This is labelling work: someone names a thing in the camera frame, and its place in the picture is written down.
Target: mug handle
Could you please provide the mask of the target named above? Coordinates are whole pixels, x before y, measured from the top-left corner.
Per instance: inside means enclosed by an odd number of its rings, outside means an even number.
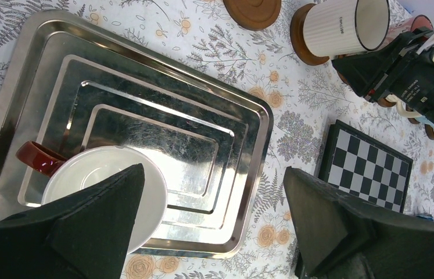
[[[29,167],[48,177],[51,177],[67,160],[35,141],[27,141],[18,149],[15,156]]]

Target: silver serving tray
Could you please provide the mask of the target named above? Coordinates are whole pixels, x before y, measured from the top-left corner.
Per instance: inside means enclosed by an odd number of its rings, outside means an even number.
[[[167,181],[162,225],[138,253],[226,258],[244,241],[273,117],[255,97],[61,11],[24,24],[0,93],[0,220],[40,206],[29,140],[73,156],[134,148]]]

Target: floral tablecloth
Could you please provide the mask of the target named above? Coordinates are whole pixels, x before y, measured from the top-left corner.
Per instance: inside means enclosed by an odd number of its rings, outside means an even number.
[[[228,260],[128,255],[122,278],[291,277],[297,240],[282,184],[285,167],[315,173],[325,132],[336,119],[413,158],[405,213],[434,212],[434,141],[394,109],[357,97],[331,63],[310,67],[297,58],[289,23],[305,4],[282,0],[275,24],[252,32],[229,17],[222,0],[0,0],[0,88],[24,20],[39,10],[63,9],[255,95],[273,109],[275,127],[244,247]],[[392,2],[391,21],[407,17]]]

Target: chessboard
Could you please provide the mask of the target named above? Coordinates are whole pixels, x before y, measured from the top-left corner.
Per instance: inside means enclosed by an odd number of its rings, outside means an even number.
[[[319,178],[403,213],[413,160],[339,120],[329,129]]]

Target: black square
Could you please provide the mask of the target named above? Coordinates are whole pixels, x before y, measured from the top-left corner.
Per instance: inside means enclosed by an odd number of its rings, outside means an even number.
[[[393,170],[393,162],[394,157],[392,155],[386,154],[385,169]]]
[[[391,178],[389,179],[389,186],[396,188],[396,185],[398,184],[398,174],[391,173]]]
[[[356,137],[350,137],[349,148],[347,148],[347,150],[350,153],[357,155],[359,145],[360,145],[360,139]]]
[[[357,157],[354,172],[356,174],[360,174],[362,176],[364,174],[364,171],[365,171],[365,163],[366,162],[367,162],[366,160],[364,160],[360,157]]]
[[[351,171],[343,170],[342,179],[340,179],[340,186],[350,189],[350,186],[352,185],[353,176],[354,173],[352,173]]]
[[[333,164],[335,166],[343,167],[345,164],[345,158],[347,156],[347,152],[340,148],[335,148],[335,156],[333,157]]]
[[[360,187],[360,192],[362,194],[369,195],[369,193],[371,192],[371,184],[372,180],[367,177],[362,178],[362,186]]]
[[[369,196],[368,200],[372,203],[377,203],[378,199],[374,198],[373,196]]]
[[[402,162],[400,166],[400,175],[403,177],[407,177],[407,174],[408,174],[408,164]]]
[[[376,165],[374,167],[374,175],[372,176],[372,180],[381,182],[381,179],[383,178],[383,168]]]
[[[358,196],[359,195],[359,193],[357,191],[354,191],[354,190],[350,190],[350,194],[354,195],[354,196]]]
[[[378,149],[374,146],[369,146],[369,154],[367,154],[367,160],[372,163],[376,163],[378,159]]]
[[[394,204],[401,205],[401,200],[403,199],[403,191],[396,190],[394,193]]]
[[[379,186],[378,199],[382,199],[385,201],[387,195],[388,195],[388,186],[385,184],[381,184],[381,186]]]

